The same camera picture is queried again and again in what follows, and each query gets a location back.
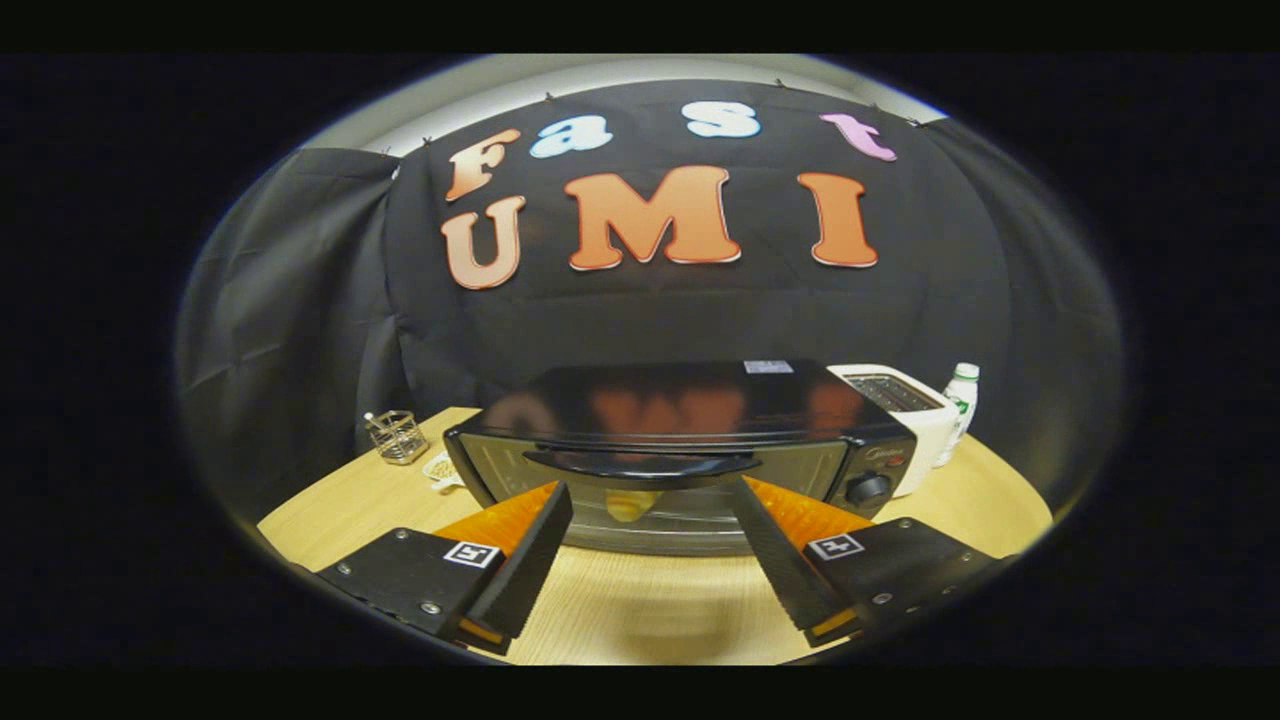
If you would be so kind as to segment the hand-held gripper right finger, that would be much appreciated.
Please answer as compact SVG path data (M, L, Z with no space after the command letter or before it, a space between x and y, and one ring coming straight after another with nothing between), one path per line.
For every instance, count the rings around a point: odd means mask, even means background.
M751 477L735 483L735 516L812 647L886 637L1011 562L915 518L873 523Z

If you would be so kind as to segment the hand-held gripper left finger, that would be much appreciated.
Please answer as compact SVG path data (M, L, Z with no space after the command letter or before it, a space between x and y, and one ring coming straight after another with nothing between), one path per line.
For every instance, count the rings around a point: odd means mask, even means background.
M504 655L572 516L568 487L552 482L434 532L389 530L319 575L425 635Z

